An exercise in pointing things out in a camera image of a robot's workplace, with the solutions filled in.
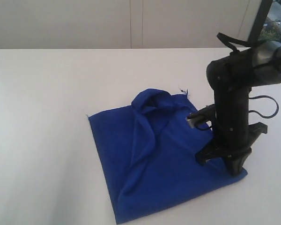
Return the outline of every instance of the blue towel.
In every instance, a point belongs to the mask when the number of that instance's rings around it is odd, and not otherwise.
[[[194,155],[212,131],[191,129],[197,109],[186,94],[148,89],[130,106],[89,117],[117,224],[143,217],[237,182],[221,159],[205,166]]]

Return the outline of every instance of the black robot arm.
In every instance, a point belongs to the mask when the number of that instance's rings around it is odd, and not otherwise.
[[[252,87],[281,83],[281,43],[270,41],[251,45],[221,33],[218,38],[233,52],[212,61],[207,67],[214,104],[186,119],[191,127],[198,129],[206,121],[212,123],[214,137],[196,154],[197,162],[204,165],[212,158],[221,157],[228,172],[236,176],[251,153],[251,145],[261,133],[267,133],[267,125],[248,123],[249,93]],[[231,43],[250,48],[240,52]]]

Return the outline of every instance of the cloth fold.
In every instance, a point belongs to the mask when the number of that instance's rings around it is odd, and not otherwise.
[[[117,224],[155,213],[246,176],[231,177],[221,159],[196,163],[212,132],[191,129],[197,109],[187,95],[148,89],[130,106],[89,117]]]

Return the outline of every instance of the window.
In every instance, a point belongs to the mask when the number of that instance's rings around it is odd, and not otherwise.
[[[281,42],[281,0],[262,0],[249,41]]]

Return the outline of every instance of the white table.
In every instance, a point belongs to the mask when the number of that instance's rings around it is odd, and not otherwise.
[[[0,50],[0,225],[114,225],[87,115],[129,105],[146,88],[213,102],[206,66],[229,49]],[[249,175],[130,225],[281,225],[280,104],[244,167]],[[270,100],[251,108],[271,114]]]

